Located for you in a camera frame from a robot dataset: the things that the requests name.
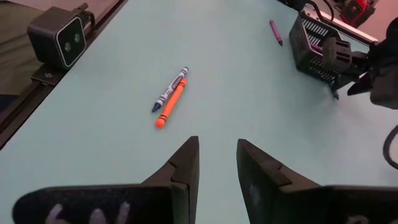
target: table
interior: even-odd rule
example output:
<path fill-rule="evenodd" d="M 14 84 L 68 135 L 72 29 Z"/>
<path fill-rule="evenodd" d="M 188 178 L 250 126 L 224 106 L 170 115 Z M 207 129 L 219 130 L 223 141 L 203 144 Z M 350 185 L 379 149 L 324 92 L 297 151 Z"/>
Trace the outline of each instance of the table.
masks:
<path fill-rule="evenodd" d="M 398 185 L 381 149 L 396 112 L 348 86 L 336 101 L 296 71 L 296 16 L 274 0 L 130 0 L 0 152 L 0 223 L 42 187 L 142 182 L 193 135 L 197 223 L 248 223 L 239 138 L 319 184 Z M 188 85 L 158 130 L 150 110 L 183 66 Z"/>

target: black cable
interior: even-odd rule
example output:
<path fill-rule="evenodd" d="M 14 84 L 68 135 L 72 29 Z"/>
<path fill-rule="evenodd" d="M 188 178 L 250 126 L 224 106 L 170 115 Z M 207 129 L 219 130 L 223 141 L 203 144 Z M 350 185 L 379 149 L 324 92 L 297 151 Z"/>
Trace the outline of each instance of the black cable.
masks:
<path fill-rule="evenodd" d="M 333 11 L 333 8 L 331 7 L 330 3 L 327 2 L 327 0 L 323 0 L 323 1 L 326 3 L 326 5 L 330 9 L 330 20 L 327 22 L 332 22 L 335 18 L 335 12 Z M 318 5 L 313 1 L 308 1 L 307 3 L 310 4 L 314 8 L 315 12 L 317 13 L 317 16 L 319 17 L 319 20 L 323 20 L 321 10 L 319 9 Z"/>
<path fill-rule="evenodd" d="M 384 141 L 384 145 L 383 145 L 383 156 L 384 159 L 388 162 L 388 164 L 390 164 L 390 166 L 392 166 L 395 169 L 398 169 L 398 163 L 394 162 L 391 159 L 391 155 L 390 155 L 390 146 L 392 141 L 394 140 L 394 138 L 396 137 L 396 135 L 398 135 L 398 126 L 396 126 L 391 132 L 390 134 L 388 134 L 386 141 Z"/>

